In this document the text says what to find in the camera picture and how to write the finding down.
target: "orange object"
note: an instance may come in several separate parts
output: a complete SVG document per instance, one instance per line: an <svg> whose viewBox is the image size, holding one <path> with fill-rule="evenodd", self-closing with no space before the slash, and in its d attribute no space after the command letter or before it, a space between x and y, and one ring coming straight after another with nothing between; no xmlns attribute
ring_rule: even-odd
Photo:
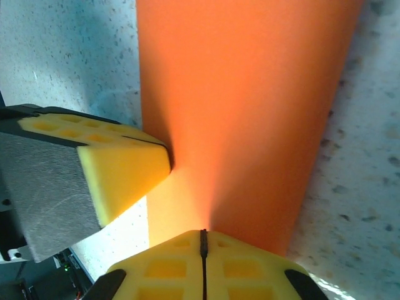
<svg viewBox="0 0 400 300"><path fill-rule="evenodd" d="M361 0L137 0L144 130L172 174L151 245L208 228L284 254Z"/></svg>

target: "speckled white surface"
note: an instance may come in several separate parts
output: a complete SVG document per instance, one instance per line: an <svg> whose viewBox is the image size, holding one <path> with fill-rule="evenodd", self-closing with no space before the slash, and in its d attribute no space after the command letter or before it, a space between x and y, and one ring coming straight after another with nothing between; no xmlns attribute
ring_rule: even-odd
<svg viewBox="0 0 400 300"><path fill-rule="evenodd" d="M140 127L135 13L128 0L1 0L6 104ZM400 0L366 1L289 250L330 299L399 299L399 55ZM74 250L96 279L147 247L143 199Z"/></svg>

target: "white table surface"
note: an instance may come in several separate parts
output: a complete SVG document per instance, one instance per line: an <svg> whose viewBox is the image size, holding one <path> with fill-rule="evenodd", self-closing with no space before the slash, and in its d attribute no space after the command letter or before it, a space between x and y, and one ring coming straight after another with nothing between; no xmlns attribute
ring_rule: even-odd
<svg viewBox="0 0 400 300"><path fill-rule="evenodd" d="M141 127L134 1L0 1L7 105ZM400 1L366 1L288 253L330 299L400 295L399 83ZM142 199L73 249L96 279L148 247Z"/></svg>

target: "speckled countertop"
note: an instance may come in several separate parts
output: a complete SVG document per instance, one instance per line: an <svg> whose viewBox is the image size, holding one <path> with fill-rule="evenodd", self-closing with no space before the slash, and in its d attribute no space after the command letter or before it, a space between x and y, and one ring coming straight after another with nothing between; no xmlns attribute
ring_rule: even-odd
<svg viewBox="0 0 400 300"><path fill-rule="evenodd" d="M0 41L6 104L141 126L134 1L1 0ZM399 56L400 1L366 1L289 250L330 299L400 298ZM147 247L143 199L74 250L96 279Z"/></svg>

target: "yellow foam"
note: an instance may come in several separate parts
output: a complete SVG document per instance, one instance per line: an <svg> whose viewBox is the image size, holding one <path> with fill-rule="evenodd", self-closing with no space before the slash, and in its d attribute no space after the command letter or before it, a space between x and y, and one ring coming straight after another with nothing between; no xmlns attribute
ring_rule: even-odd
<svg viewBox="0 0 400 300"><path fill-rule="evenodd" d="M86 144L77 147L101 226L109 224L168 176L164 144L127 125L72 114L19 120L34 133Z"/></svg>
<svg viewBox="0 0 400 300"><path fill-rule="evenodd" d="M112 300L202 300L200 232L189 231L113 265L127 275Z"/></svg>
<svg viewBox="0 0 400 300"><path fill-rule="evenodd" d="M301 300L284 271L302 267L218 232L208 243L207 300Z"/></svg>

